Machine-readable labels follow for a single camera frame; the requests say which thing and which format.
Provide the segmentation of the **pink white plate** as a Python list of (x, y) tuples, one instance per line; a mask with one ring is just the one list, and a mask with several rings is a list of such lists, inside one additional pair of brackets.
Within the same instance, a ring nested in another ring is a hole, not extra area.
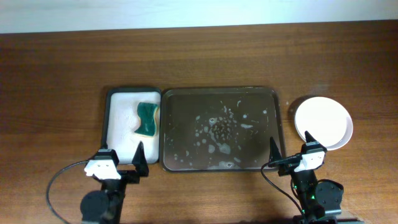
[(353, 120), (339, 102), (322, 96), (304, 100), (294, 114), (298, 135), (306, 140), (305, 132), (329, 151), (345, 146), (353, 135)]

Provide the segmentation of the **yellow green sponge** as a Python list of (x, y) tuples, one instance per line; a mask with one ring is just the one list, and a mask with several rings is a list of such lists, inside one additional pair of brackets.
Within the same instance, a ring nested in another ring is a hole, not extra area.
[(154, 137), (158, 129), (156, 121), (158, 110), (157, 104), (140, 102), (137, 106), (139, 126), (134, 132), (141, 136)]

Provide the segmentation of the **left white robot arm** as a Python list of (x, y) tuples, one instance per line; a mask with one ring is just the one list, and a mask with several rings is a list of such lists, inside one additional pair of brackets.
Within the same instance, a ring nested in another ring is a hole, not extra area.
[(139, 184), (142, 177), (149, 175), (142, 142), (132, 158), (134, 170), (117, 170), (118, 164), (119, 158), (114, 149), (100, 149), (89, 159), (84, 171), (101, 184), (101, 189), (83, 197), (80, 204), (82, 223), (119, 223), (127, 185)]

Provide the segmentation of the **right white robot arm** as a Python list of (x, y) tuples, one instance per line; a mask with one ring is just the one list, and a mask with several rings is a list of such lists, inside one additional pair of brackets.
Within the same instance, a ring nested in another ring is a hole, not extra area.
[[(274, 138), (270, 138), (269, 162), (262, 165), (261, 174), (298, 208), (300, 215), (293, 217), (294, 223), (362, 223), (357, 218), (338, 218), (342, 214), (343, 185), (330, 179), (319, 180), (315, 175), (315, 170), (324, 164), (327, 151), (325, 146), (306, 131), (305, 144), (301, 151), (283, 158)], [(293, 195), (289, 195), (266, 177), (266, 167), (276, 168), (280, 177), (291, 177), (290, 189)]]

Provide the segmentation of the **small white foam tray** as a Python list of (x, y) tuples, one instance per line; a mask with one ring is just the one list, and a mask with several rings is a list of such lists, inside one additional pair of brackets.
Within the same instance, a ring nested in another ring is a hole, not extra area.
[(140, 102), (160, 105), (161, 91), (153, 87), (118, 87), (112, 88), (106, 95), (103, 133), (101, 145), (107, 143), (108, 149), (114, 149), (120, 165), (132, 162), (137, 146), (144, 144), (147, 163), (154, 164), (159, 160), (159, 119), (157, 112), (157, 133), (154, 137), (136, 134), (139, 126), (137, 106)]

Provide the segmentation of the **dark brown serving tray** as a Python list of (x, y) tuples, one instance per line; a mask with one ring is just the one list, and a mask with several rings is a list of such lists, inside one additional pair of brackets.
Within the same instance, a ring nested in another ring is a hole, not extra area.
[(279, 98), (270, 88), (170, 89), (160, 113), (166, 171), (257, 171), (269, 160), (271, 139), (286, 156)]

